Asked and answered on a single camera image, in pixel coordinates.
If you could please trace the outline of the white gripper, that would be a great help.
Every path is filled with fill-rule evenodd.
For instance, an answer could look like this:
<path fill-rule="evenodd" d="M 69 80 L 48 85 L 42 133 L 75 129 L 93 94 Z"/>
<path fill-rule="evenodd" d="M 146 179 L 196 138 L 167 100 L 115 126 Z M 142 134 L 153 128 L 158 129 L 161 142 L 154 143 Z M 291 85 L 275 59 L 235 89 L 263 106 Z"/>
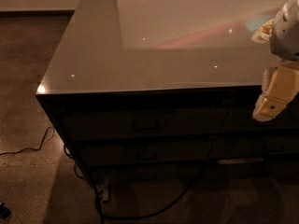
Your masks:
<path fill-rule="evenodd" d="M 264 122 L 275 119 L 299 93 L 299 0 L 288 0 L 273 20 L 251 37 L 255 43 L 270 40 L 270 50 L 284 60 L 263 72 L 262 94 L 252 117 Z"/>

